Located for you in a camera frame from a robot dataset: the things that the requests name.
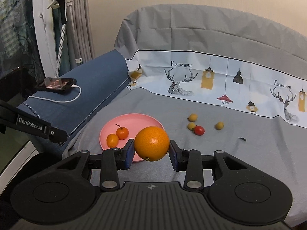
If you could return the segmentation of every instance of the pink plate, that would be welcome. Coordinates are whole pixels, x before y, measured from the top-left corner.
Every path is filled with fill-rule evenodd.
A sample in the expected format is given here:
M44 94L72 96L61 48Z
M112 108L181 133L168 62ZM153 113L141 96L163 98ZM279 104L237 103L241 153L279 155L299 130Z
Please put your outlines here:
M109 134L116 133L116 130L118 129L116 124L120 125L121 127L126 127L129 131L129 135L125 140L119 140L119 143L116 146L118 148L123 148L130 138L134 139L140 130L148 126L157 126L164 129L158 120L145 114L131 113L118 116L107 122L100 132L99 142L103 150L109 149L109 147L106 145L106 138ZM139 162L142 160L142 158L135 154L133 158L134 162Z

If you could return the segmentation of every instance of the metal screw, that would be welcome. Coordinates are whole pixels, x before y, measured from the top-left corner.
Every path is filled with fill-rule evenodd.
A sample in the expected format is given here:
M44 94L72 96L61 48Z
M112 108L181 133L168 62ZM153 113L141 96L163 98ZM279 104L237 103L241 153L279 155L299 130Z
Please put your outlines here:
M106 189L112 189L112 188L115 188L117 186L117 182L115 182L115 181L104 181L101 185Z
M189 181L187 182L187 186L192 189L197 189L201 187L201 183L199 181Z

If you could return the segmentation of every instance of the black border line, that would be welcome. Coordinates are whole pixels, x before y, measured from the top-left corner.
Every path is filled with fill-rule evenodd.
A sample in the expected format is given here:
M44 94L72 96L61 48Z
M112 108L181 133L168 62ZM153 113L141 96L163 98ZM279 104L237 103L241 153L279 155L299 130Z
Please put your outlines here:
M264 118L269 118L269 119L275 118L275 117L280 117L280 118L281 118L285 123L287 123L287 124L290 124L290 125L293 125L293 126L297 126L297 127L303 128L303 129L307 129L307 127L303 127L303 126L300 126L300 125L297 125L297 124L291 124L291 123L285 121L280 115L276 115L276 116L274 116L274 117L267 117L267 116L262 116L262 115L259 115L259 114L254 114L254 113L250 113L250 112L240 111L240 110L233 109L233 108L229 108L229 107L226 107L226 106L223 106L223 105L209 104L209 103L205 103L205 102L199 102L199 101L194 101L194 100L188 100L188 99L185 99L185 98L176 98L176 97L167 96L167 95L163 95L163 94L156 94L156 93L153 93L153 92L151 92L151 91L149 91L149 90L147 90L147 89L145 89L145 88L143 88L143 87L136 87L136 88L131 89L131 88L129 88L129 87L127 86L127 88L128 88L130 91L133 91L133 90L135 90L135 89L137 89L137 88L141 88L141 89L144 89L144 90L146 90L146 91L148 91L148 92L150 92L150 93L152 93L152 94L159 95L159 96L164 96L164 97L174 98L174 99L180 99L180 100L190 101L190 102L194 102L194 103L202 103L202 104L207 104L207 105L212 105L212 106L221 106L221 107L226 108L226 109L235 110L235 111L237 111L237 112L247 113L247 114L255 115L255 116L258 116L258 117L264 117Z
M231 58L231 57L226 57L226 56L222 56L222 55L217 55L217 54L210 54L210 53L202 53L202 52L198 52L198 51L192 51L192 50L148 50L148 49L139 49L137 50L131 59L126 59L125 60L132 60L133 57L135 56L135 54L139 51L155 51L155 52L191 52L191 53L200 53L200 54L205 54L205 55L211 55L211 56L217 56L217 57L222 57L222 58L227 58L227 59L232 59L232 60L238 60L238 61L242 61L242 62L245 62L245 63L251 63L251 64L254 64L254 65L257 65L257 66L260 66L260 67L264 67L264 68L268 68L268 69L271 69L271 70L274 70L274 71L277 71L277 72L280 72L280 73L283 73L283 74L286 74L286 75L289 75L291 77L294 77L294 78L298 78L300 80L305 80L307 81L306 79L303 79L303 78L300 78L300 77L297 77L297 76L294 76L292 74L289 74L289 73L285 73L283 71L280 71L280 70L276 70L274 68L271 68L271 67L266 67L266 66L263 66L261 64L257 64L257 63L254 63L254 62L250 62L250 61L245 61L245 60L240 60L240 59L235 59L235 58Z

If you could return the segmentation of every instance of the blue cushion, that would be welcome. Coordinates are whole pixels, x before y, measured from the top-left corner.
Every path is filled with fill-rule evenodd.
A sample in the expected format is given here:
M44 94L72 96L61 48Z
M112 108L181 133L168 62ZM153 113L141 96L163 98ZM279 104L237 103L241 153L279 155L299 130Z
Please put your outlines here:
M39 152L50 152L59 157L73 137L104 106L108 105L129 83L128 68L124 57L113 50L79 67L62 77L75 78L82 88L80 97L71 103L53 103L35 98L27 99L19 109L36 115L52 126L63 129L68 140L62 146L40 137L29 136ZM72 100L79 93L78 88L61 95L39 91L37 97L58 101Z

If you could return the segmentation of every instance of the deer illustration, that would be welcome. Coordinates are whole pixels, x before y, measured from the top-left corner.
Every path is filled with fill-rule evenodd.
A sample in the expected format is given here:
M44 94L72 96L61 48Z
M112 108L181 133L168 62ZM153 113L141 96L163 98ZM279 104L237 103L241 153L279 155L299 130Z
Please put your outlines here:
M191 96L193 95L193 92L191 91L186 91L182 88L179 87L179 83L180 82L190 82L192 80L194 80L197 76L198 73L196 73L195 76L193 76L193 73L191 72L191 70L189 69L190 73L191 73L191 77L187 79L187 76L185 75L185 79L184 80L181 80L181 81L174 81L174 75L171 77L170 76L170 72L171 70L173 70L173 68L171 68L167 73L166 73L166 70L164 69L165 71L165 74L167 76L167 78L172 81L169 89L168 89L168 92L170 94L178 94L178 95L182 95L182 96Z
M289 102L293 101L296 97L296 94L295 96L293 97L293 93L291 92L291 98L288 96L288 98L284 101L283 98L279 95L279 92L277 93L277 95L274 93L274 90L276 89L276 87L273 89L273 91L271 90L270 88L270 91L271 91L271 94L273 95L274 98L278 98L280 102L282 102L284 104L284 113L285 113L285 118L289 121L289 122L293 122L293 123L297 123L298 122L298 117L289 113L287 111L287 106L289 105Z

